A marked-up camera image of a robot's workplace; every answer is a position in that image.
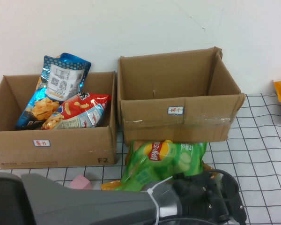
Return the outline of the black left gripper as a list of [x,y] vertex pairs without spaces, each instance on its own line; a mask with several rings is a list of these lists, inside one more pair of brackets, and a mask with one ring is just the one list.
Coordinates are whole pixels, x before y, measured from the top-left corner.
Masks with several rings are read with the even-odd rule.
[[237,181],[228,175],[222,176],[222,194],[229,208],[229,213],[239,224],[246,224],[247,215],[239,194]]

